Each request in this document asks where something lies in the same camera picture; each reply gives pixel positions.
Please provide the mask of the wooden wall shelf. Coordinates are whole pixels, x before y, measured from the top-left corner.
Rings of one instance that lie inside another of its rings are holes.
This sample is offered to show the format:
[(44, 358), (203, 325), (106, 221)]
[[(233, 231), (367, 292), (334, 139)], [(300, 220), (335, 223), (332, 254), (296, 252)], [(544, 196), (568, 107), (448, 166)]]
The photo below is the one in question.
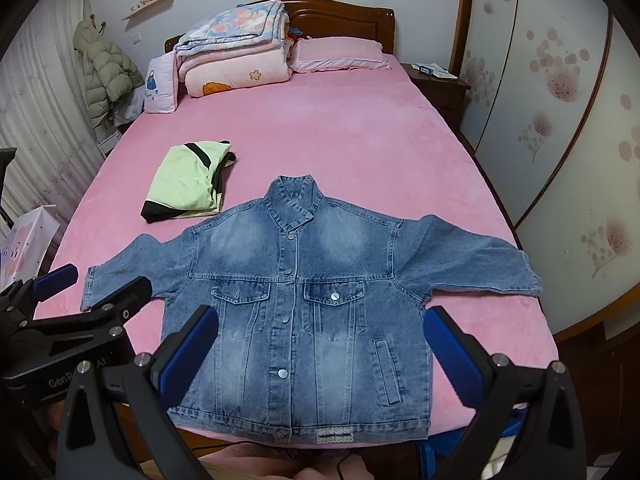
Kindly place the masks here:
[(122, 20), (129, 21), (135, 16), (142, 13), (143, 11), (148, 10), (149, 8), (152, 8), (152, 6), (156, 6), (157, 4), (160, 4), (161, 2), (164, 2), (164, 1), (166, 0), (140, 0), (135, 6), (131, 8), (129, 13), (126, 14), (122, 18)]

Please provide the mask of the floral sliding wardrobe door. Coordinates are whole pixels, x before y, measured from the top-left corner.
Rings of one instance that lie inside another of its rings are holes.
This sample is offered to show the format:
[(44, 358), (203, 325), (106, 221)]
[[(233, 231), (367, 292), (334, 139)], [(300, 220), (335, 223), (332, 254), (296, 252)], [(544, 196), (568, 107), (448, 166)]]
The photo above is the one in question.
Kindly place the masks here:
[(461, 131), (554, 332), (639, 281), (639, 55), (603, 0), (473, 0)]

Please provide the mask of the papers on nightstand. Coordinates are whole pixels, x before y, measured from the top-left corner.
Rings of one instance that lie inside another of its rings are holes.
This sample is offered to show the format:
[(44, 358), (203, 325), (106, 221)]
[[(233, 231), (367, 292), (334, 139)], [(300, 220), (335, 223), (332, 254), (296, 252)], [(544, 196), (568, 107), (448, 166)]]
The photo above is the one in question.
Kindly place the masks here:
[(457, 76), (449, 73), (446, 68), (442, 68), (437, 63), (412, 63), (411, 67), (416, 70), (419, 74), (425, 76), (432, 76), (438, 79), (456, 79)]

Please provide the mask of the dark wooden nightstand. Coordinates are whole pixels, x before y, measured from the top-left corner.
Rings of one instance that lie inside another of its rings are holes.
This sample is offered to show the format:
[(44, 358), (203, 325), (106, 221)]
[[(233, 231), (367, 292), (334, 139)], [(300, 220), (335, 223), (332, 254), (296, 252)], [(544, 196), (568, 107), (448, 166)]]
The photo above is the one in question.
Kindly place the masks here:
[(401, 66), (416, 88), (445, 119), (449, 128), (458, 130), (462, 121), (466, 92), (471, 86), (458, 78), (444, 79), (425, 75), (408, 63), (402, 63)]

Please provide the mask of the beige puffer coat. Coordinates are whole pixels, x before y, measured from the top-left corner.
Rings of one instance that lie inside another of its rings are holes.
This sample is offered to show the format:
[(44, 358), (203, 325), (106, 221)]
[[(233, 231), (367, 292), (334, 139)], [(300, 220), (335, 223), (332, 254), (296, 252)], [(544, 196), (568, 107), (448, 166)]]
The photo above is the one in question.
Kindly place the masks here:
[(117, 44), (100, 33), (93, 21), (77, 24), (73, 47), (81, 57), (85, 103), (91, 127), (96, 128), (122, 98), (142, 86), (142, 73)]

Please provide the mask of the folded green black garment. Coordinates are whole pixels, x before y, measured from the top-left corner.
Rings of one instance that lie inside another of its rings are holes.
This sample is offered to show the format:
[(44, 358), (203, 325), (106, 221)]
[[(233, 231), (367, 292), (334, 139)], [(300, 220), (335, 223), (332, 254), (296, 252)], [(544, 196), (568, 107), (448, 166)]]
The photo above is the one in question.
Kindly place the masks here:
[(229, 141), (172, 146), (158, 166), (141, 209), (148, 223), (218, 214), (224, 170), (236, 163)]

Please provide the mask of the folded floral quilt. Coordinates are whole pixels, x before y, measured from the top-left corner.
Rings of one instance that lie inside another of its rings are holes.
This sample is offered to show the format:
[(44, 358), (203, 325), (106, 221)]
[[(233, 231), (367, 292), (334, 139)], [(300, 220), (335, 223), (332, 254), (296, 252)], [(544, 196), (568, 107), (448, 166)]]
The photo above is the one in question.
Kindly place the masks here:
[(193, 25), (175, 47), (185, 60), (201, 53), (231, 54), (281, 47), (288, 33), (288, 12), (281, 0), (241, 4)]

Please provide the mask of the white curtain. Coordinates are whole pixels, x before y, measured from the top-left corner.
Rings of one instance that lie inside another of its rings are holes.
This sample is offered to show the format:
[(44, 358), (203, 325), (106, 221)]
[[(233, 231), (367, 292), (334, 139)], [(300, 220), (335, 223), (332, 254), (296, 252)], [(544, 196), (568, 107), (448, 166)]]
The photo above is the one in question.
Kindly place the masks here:
[(16, 148), (2, 205), (55, 206), (63, 233), (104, 162), (87, 116), (73, 33), (86, 0), (40, 0), (1, 60), (1, 145)]

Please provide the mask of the white cartoon pillow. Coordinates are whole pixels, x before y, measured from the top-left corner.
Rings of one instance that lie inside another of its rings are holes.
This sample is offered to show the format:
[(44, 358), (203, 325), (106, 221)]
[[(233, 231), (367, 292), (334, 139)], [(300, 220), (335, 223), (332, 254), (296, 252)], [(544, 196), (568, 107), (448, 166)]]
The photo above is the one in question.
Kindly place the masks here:
[(178, 68), (170, 51), (149, 62), (145, 77), (144, 110), (151, 114), (170, 114), (178, 106)]

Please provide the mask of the wooden headboard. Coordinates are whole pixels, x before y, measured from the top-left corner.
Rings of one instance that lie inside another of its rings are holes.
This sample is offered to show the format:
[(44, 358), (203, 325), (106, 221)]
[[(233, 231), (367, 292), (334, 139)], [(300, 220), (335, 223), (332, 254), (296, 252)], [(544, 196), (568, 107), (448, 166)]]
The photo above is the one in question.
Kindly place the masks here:
[[(355, 37), (382, 44), (386, 54), (395, 49), (395, 13), (385, 8), (356, 6), (335, 0), (281, 0), (288, 12), (288, 32), (297, 30), (304, 37)], [(165, 41), (165, 51), (172, 50), (182, 35)], [(220, 54), (228, 58), (231, 54)]]

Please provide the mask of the pink bed sheet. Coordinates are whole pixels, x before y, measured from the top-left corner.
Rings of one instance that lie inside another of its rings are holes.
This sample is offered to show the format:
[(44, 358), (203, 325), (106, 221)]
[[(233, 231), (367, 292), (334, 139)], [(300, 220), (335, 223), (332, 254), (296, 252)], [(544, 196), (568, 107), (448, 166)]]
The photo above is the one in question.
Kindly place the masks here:
[[(229, 141), (236, 163), (224, 170), (218, 214), (148, 223), (142, 205), (172, 146)], [(397, 62), (388, 70), (296, 74), (268, 84), (183, 99), (171, 114), (143, 114), (108, 155), (68, 225), (55, 261), (78, 269), (78, 282), (40, 304), (40, 318), (83, 308), (85, 278), (136, 237), (160, 242), (190, 226), (264, 197), (280, 177), (311, 177), (325, 196), (386, 216), (436, 216), (465, 231), (515, 246), (510, 229), (471, 157)], [(491, 352), (544, 367), (558, 355), (536, 296), (434, 292), (456, 322)], [(160, 298), (128, 324), (139, 351), (163, 330)], [(465, 426), (472, 412), (433, 362), (429, 434)]]

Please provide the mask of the blue denim jacket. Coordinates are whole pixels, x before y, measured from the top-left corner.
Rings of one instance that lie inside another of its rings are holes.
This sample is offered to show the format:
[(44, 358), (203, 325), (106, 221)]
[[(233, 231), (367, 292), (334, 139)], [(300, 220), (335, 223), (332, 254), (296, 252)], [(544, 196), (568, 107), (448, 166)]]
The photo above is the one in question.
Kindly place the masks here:
[(536, 296), (528, 258), (436, 216), (379, 214), (325, 196), (311, 177), (160, 242), (136, 237), (85, 278), (95, 306), (138, 276), (165, 304), (163, 330), (213, 307), (219, 332), (169, 412), (179, 426), (276, 445), (420, 440), (433, 360), (434, 292)]

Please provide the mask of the pink pillow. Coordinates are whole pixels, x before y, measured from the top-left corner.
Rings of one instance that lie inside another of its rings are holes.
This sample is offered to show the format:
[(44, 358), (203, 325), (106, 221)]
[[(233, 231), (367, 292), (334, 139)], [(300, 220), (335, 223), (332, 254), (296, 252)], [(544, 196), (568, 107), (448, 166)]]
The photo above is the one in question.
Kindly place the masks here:
[(288, 65), (300, 74), (390, 68), (382, 44), (346, 36), (299, 39), (291, 51)]

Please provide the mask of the folded pink blanket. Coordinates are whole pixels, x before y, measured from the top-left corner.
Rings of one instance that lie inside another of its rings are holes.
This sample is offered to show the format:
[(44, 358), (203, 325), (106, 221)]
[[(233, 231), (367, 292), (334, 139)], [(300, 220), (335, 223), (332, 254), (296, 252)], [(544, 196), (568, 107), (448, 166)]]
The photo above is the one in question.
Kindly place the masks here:
[(262, 52), (245, 53), (234, 58), (220, 54), (198, 54), (184, 61), (178, 78), (189, 96), (199, 98), (228, 90), (278, 84), (291, 78), (288, 55), (291, 43)]

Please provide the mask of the white pink storage box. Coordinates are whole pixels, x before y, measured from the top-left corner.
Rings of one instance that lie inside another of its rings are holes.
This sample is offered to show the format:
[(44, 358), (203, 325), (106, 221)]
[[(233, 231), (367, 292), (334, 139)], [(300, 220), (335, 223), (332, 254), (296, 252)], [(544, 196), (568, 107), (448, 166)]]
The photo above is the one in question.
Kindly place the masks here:
[(56, 206), (44, 205), (18, 218), (1, 251), (1, 289), (35, 278), (58, 232)]

